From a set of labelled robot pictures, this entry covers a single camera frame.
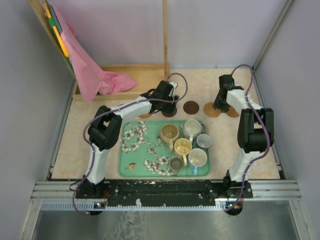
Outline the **white grey mug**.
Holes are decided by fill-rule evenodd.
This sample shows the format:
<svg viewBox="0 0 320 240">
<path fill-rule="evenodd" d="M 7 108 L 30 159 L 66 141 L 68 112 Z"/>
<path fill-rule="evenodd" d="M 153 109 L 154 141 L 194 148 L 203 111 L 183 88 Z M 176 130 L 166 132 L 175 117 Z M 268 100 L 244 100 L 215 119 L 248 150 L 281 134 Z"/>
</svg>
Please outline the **white grey mug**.
<svg viewBox="0 0 320 240">
<path fill-rule="evenodd" d="M 187 120 L 182 128 L 184 138 L 188 139 L 191 143 L 201 134 L 201 123 L 195 119 Z"/>
</svg>

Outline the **woven rattan coaster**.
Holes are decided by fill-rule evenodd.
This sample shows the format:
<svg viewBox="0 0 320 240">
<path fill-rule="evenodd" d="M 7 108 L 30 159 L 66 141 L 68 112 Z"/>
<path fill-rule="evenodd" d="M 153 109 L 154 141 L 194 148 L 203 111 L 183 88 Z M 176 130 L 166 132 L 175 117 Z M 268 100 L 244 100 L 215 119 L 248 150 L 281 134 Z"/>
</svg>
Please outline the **woven rattan coaster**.
<svg viewBox="0 0 320 240">
<path fill-rule="evenodd" d="M 147 114 L 139 115 L 138 117 L 141 119 L 146 119 L 146 118 L 149 118 L 151 115 L 152 115 L 151 113 L 147 113 Z"/>
</svg>

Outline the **light woven coaster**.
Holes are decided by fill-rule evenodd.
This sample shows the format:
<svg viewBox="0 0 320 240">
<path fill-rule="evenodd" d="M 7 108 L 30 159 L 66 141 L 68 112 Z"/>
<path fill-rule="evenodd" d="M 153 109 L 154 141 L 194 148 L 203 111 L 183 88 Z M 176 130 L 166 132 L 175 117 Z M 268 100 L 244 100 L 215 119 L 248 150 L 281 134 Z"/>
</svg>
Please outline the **light woven coaster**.
<svg viewBox="0 0 320 240">
<path fill-rule="evenodd" d="M 203 111 L 208 117 L 217 118 L 220 116 L 221 111 L 219 109 L 215 109 L 213 104 L 213 102 L 207 102 L 203 107 Z"/>
</svg>

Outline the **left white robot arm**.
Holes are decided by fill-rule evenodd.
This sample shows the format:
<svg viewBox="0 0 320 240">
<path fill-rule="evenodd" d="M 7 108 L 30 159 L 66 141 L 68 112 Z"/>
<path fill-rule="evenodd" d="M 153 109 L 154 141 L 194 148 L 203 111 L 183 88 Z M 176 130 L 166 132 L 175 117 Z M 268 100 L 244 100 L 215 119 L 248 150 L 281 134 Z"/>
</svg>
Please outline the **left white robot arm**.
<svg viewBox="0 0 320 240">
<path fill-rule="evenodd" d="M 175 94 L 178 83 L 162 80 L 155 89 L 141 94 L 135 100 L 118 107 L 99 107 L 94 119 L 89 123 L 86 142 L 90 146 L 90 160 L 87 171 L 77 189 L 77 193 L 97 199 L 103 195 L 105 166 L 110 149 L 117 143 L 124 123 L 157 111 L 172 114 L 179 96 Z"/>
</svg>

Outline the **light brown wooden coaster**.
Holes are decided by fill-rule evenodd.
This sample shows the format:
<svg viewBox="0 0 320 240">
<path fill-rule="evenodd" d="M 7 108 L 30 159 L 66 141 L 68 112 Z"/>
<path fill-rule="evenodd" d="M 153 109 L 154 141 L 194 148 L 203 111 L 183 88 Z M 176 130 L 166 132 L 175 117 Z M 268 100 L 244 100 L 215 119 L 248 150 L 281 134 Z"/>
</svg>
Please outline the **light brown wooden coaster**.
<svg viewBox="0 0 320 240">
<path fill-rule="evenodd" d="M 237 118 L 240 116 L 233 107 L 230 107 L 226 114 L 231 118 Z"/>
</svg>

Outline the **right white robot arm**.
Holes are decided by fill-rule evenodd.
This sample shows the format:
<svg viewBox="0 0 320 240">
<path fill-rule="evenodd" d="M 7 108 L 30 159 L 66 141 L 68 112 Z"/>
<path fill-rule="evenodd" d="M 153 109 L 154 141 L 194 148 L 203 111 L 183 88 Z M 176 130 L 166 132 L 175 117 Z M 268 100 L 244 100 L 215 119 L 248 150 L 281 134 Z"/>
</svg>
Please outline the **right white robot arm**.
<svg viewBox="0 0 320 240">
<path fill-rule="evenodd" d="M 235 83 L 231 74 L 219 77 L 219 91 L 213 109 L 239 114 L 237 143 L 239 152 L 223 178 L 223 192 L 229 198 L 248 196 L 247 174 L 250 166 L 263 158 L 274 142 L 274 111 L 255 103 L 244 88 Z"/>
</svg>

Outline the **dark brown wooden coaster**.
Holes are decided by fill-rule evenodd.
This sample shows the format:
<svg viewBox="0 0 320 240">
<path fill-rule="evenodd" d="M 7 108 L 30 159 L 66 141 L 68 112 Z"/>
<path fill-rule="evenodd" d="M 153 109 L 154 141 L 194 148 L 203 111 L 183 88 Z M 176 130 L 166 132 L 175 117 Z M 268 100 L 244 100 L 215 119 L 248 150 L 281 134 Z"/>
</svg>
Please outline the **dark brown wooden coaster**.
<svg viewBox="0 0 320 240">
<path fill-rule="evenodd" d="M 184 112 L 189 115 L 195 115 L 196 113 L 198 113 L 199 109 L 199 104 L 193 100 L 189 100 L 183 105 Z"/>
</svg>

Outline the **dark reddish wooden coaster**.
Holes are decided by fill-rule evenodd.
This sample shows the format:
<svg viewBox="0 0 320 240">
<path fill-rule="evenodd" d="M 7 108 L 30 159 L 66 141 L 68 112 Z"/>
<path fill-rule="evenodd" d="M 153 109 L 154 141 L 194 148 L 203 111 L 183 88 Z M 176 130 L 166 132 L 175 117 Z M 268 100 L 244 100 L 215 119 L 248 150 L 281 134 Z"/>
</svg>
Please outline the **dark reddish wooden coaster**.
<svg viewBox="0 0 320 240">
<path fill-rule="evenodd" d="M 167 112 L 162 111 L 161 113 L 162 113 L 163 116 L 165 116 L 167 118 L 174 117 L 177 114 L 176 111 L 174 111 L 173 113 L 167 113 Z"/>
</svg>

